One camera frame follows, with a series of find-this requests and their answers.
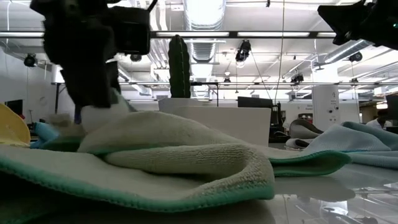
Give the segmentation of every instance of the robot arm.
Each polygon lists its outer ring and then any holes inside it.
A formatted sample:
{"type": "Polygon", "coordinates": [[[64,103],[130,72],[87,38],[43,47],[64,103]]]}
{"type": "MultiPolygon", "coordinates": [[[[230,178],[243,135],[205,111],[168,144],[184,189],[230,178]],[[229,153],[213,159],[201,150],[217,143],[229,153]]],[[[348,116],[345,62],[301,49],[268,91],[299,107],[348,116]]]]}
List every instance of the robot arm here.
{"type": "Polygon", "coordinates": [[[116,53],[145,55],[150,50],[148,9],[115,6],[110,0],[32,0],[45,17],[44,50],[60,65],[73,102],[110,108],[111,88],[120,91],[116,53]]]}

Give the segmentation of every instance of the yellow cloth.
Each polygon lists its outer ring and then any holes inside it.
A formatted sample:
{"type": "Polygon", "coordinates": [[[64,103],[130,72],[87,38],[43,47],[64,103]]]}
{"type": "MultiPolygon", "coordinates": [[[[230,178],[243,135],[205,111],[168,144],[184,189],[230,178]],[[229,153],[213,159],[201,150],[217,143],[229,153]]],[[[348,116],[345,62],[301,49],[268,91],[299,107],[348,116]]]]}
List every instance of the yellow cloth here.
{"type": "Polygon", "coordinates": [[[0,144],[29,147],[30,132],[24,120],[0,104],[0,144]]]}

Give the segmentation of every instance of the person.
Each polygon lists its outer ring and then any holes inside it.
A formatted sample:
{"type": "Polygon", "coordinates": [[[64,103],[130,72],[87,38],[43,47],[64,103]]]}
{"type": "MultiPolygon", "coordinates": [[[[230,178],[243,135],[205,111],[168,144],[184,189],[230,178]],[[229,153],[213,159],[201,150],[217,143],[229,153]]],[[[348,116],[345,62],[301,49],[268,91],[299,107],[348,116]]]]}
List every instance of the person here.
{"type": "Polygon", "coordinates": [[[366,123],[366,125],[378,129],[385,129],[386,127],[392,127],[392,123],[390,121],[387,121],[387,117],[388,117],[387,109],[379,110],[377,112],[377,118],[372,121],[369,121],[368,123],[366,123]]]}

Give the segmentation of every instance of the table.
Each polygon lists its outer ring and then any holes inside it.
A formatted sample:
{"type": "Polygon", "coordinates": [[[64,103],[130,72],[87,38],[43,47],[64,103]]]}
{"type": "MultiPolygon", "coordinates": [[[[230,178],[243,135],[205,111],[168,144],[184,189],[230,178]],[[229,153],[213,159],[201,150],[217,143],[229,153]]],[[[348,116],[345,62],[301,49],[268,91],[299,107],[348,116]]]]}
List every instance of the table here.
{"type": "Polygon", "coordinates": [[[31,223],[398,223],[398,171],[349,164],[324,177],[277,178],[275,192],[269,201],[193,212],[151,213],[109,206],[63,212],[31,223]]]}

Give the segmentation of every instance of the cactus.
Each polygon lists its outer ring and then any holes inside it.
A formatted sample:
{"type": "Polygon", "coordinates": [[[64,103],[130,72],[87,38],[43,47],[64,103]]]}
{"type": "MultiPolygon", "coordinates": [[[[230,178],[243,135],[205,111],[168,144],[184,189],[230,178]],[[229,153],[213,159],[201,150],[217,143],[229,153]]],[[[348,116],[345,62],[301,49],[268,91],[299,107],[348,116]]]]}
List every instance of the cactus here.
{"type": "Polygon", "coordinates": [[[169,43],[170,92],[172,98],[191,98],[190,56],[187,44],[176,35],[169,43]]]}

